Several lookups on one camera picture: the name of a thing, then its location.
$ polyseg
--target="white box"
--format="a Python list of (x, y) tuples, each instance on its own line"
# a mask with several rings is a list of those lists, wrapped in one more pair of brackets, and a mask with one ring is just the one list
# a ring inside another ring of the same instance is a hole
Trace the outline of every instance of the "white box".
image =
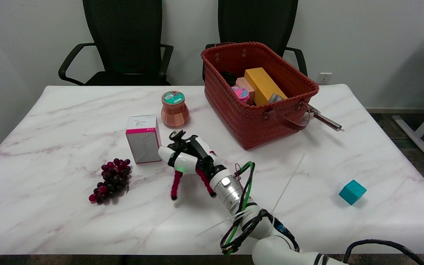
[(161, 138), (155, 115), (128, 117), (125, 135), (136, 164), (161, 161), (158, 155)]

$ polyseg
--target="carpet floor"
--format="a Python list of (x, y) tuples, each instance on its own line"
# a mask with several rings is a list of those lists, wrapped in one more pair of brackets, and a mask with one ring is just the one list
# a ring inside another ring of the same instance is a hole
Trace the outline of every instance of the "carpet floor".
[[(393, 114), (372, 114), (379, 126), (394, 141), (410, 142), (407, 135), (392, 119)], [(424, 114), (400, 114), (409, 126), (416, 129)], [(424, 176), (424, 154), (409, 144), (400, 149)], [(343, 255), (330, 255), (343, 260)], [(250, 255), (205, 256), (125, 256), (118, 255), (3, 255), (0, 265), (252, 265)], [(351, 255), (351, 265), (415, 265), (402, 254)]]

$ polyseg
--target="red woven basket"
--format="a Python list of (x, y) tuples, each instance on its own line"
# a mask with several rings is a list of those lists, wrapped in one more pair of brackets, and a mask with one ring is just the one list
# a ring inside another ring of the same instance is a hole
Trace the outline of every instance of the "red woven basket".
[[(259, 42), (211, 47), (201, 53), (205, 96), (244, 149), (303, 130), (302, 119), (318, 85)], [(264, 106), (242, 103), (225, 79), (227, 71), (243, 77), (246, 69), (263, 67), (288, 99)]]

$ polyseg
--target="green label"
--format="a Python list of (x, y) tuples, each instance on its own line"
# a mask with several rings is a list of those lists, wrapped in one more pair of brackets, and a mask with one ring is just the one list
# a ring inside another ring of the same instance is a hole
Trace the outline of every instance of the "green label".
[(178, 104), (184, 100), (184, 94), (178, 91), (168, 92), (163, 99), (168, 104)]

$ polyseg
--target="chair backrest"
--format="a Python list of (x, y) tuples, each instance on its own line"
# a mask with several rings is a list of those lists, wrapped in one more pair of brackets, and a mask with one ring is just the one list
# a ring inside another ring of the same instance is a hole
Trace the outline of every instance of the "chair backrest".
[(106, 71), (158, 73), (162, 0), (83, 0), (83, 6)]
[(297, 0), (219, 0), (220, 42), (262, 42), (282, 57), (296, 12)]

